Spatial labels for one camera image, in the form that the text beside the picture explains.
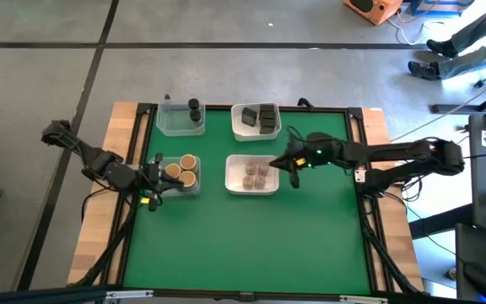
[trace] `orange box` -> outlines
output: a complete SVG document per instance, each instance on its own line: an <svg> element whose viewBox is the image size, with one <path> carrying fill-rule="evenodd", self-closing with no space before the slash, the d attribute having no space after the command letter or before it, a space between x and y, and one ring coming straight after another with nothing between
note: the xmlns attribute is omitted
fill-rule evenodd
<svg viewBox="0 0 486 304"><path fill-rule="evenodd" d="M344 0L344 4L374 25L379 25L397 13L402 0Z"/></svg>

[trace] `green table surface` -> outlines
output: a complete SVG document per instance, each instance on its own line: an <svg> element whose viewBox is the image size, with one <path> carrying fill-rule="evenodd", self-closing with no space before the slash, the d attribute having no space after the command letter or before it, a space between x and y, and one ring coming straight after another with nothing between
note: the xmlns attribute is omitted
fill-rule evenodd
<svg viewBox="0 0 486 304"><path fill-rule="evenodd" d="M206 133L166 137L154 127L148 158L197 155L201 192L138 210L123 284L129 288L370 293L354 181L335 166L300 171L300 189L280 172L271 196L236 196L224 187L226 158L281 155L286 127L347 139L343 114L281 112L270 141L238 142L230 111L209 110Z"/></svg>

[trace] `white container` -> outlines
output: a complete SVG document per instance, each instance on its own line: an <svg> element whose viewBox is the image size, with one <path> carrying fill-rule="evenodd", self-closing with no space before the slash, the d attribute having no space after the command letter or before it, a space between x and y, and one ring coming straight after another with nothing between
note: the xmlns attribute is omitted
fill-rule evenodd
<svg viewBox="0 0 486 304"><path fill-rule="evenodd" d="M275 124L275 131L270 134L260 134L260 105L261 104L273 104L275 105L275 115L277 116L277 121ZM256 113L258 113L256 117L256 126L251 127L245 125L241 122L241 117L243 116L243 108L248 107ZM239 104L232 106L231 110L232 116L232 131L234 132L235 140L237 141L252 141L252 140L271 140L275 139L280 132L282 124L280 122L280 112L278 110L278 105L272 102L263 102L257 104Z"/></svg>
<svg viewBox="0 0 486 304"><path fill-rule="evenodd" d="M155 118L157 128L166 136L197 136L206 132L206 105L200 101L198 107L202 114L202 123L195 126L190 118L191 109L188 104L174 103L170 99L165 99L157 107L157 117Z"/></svg>
<svg viewBox="0 0 486 304"><path fill-rule="evenodd" d="M200 158L196 155L196 168L197 172L196 174L196 179L198 182L198 187L193 189L192 191L181 191L178 188L172 188L164 191L163 193L160 194L162 198L173 198L173 197L180 197L180 196L194 196L198 195L200 193L200 188L202 187L202 162L200 161ZM177 164L179 165L179 160L181 157L165 157L163 160L160 162L159 166L164 169L167 165L169 164Z"/></svg>
<svg viewBox="0 0 486 304"><path fill-rule="evenodd" d="M278 190L278 169L269 167L266 177L266 186L263 189L251 190L243 188L243 178L246 174L246 164L254 161L257 164L267 164L274 160L273 155L230 155L226 158L226 175L224 178L224 185L226 189L232 194L238 195L270 195Z"/></svg>

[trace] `gray floor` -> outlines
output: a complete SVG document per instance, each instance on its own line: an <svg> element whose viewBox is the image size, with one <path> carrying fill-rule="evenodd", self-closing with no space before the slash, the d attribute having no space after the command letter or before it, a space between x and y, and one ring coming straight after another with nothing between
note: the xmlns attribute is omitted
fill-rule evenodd
<svg viewBox="0 0 486 304"><path fill-rule="evenodd" d="M0 0L0 41L96 42L110 3ZM407 25L411 39L424 21ZM108 40L397 43L394 28L372 26L340 0L126 0ZM40 142L41 131L51 119L73 116L94 51L0 49L0 187L6 191L0 198L0 290L14 287L61 152ZM294 105L304 96L317 106L381 107L393 138L434 118L428 105L476 95L472 84L485 74L426 82L407 75L406 62L414 58L436 59L409 50L105 50L79 136L101 145L114 102L157 102L170 93L207 103ZM466 121L446 117L407 139L449 134ZM79 205L90 190L80 168L73 157L32 288L66 284ZM432 257L418 252L428 276L441 271L425 262Z"/></svg>

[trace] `wooden board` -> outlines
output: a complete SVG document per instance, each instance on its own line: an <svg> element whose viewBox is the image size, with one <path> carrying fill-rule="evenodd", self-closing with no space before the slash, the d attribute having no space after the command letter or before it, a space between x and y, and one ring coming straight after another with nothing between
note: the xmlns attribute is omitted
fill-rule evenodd
<svg viewBox="0 0 486 304"><path fill-rule="evenodd" d="M114 105L106 131L103 149L111 150L121 156L127 155L137 107L138 104L133 102L117 102ZM363 114L368 144L390 143L383 111L381 109L365 108L363 109ZM141 127L138 133L138 144L135 149L133 163L138 163L145 125L145 119L143 119L140 123ZM393 166L393 164L391 162L376 163L373 166L387 169ZM98 189L99 186L94 185L92 192ZM390 189L390 191L395 194L400 194L396 189ZM116 200L116 193L102 193L90 199L85 212L82 230L78 237L73 265L68 277L69 283L80 280L105 249L116 209ZM416 288L423 290L423 283L419 275L419 268L413 250L412 237L404 207L393 198L381 198L379 204L381 206L381 217L388 252L412 284ZM110 284L116 281L119 257L120 250L118 249L112 259L111 271L108 277L108 283ZM385 290L385 281L380 259L375 252L373 259L375 261L379 290Z"/></svg>

